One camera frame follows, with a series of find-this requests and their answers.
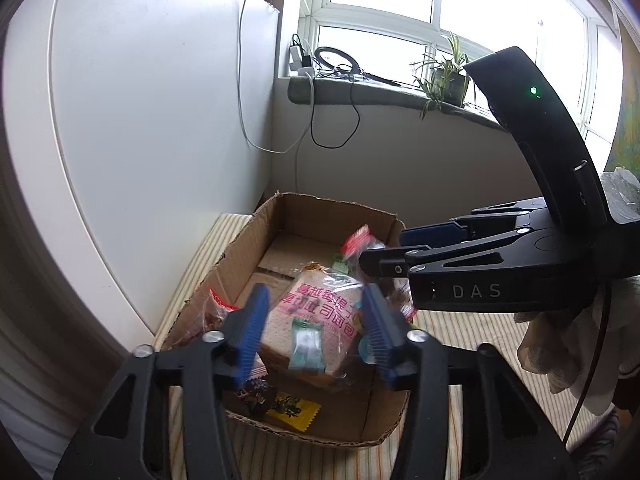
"plastic-wrapped bread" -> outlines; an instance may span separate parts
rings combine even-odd
[[[296,373],[316,386],[331,386],[344,374],[349,350],[358,332],[351,319],[362,298],[362,284],[345,274],[309,264],[269,313],[262,334],[260,356],[279,370],[287,370],[292,352],[292,324],[296,318],[322,324],[324,372]]]

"window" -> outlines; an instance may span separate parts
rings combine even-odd
[[[446,53],[460,37],[471,59],[511,45],[538,65],[574,118],[603,170],[622,92],[616,35],[586,0],[301,0],[298,33],[315,48],[333,46],[363,70],[411,84],[409,63]],[[465,101],[487,109],[469,85]]]

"yellow candy wrapper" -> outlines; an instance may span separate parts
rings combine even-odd
[[[317,402],[278,392],[267,415],[286,422],[298,431],[306,431],[319,410],[320,404]]]

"plant pot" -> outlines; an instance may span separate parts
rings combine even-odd
[[[436,77],[443,78],[444,71],[441,68],[436,69]],[[449,81],[444,87],[444,95],[442,100],[450,105],[462,107],[462,101],[465,98],[465,82],[466,76],[462,74],[450,74]]]

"striped tablecloth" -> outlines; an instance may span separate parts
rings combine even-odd
[[[226,246],[236,237],[250,216],[221,215],[191,261],[172,298],[156,335],[160,348],[184,302],[204,279],[210,267],[222,256]],[[515,324],[511,314],[466,314],[458,312],[418,312],[415,322],[442,343],[475,349],[482,342],[493,344],[516,370],[536,398],[559,434],[569,422],[575,399],[565,391],[552,395],[546,378],[521,370],[516,350],[526,323]],[[179,388],[170,396],[170,445],[172,478],[186,479],[182,455],[182,410]],[[447,480],[457,480],[462,445],[462,395],[458,387],[450,387],[449,455]],[[580,442],[597,425],[599,418],[582,410],[578,416],[569,446]],[[228,419],[236,458],[243,480],[387,480],[398,452],[402,431],[399,427],[382,444],[363,449],[336,449],[314,446],[281,436],[267,434],[251,426]]]

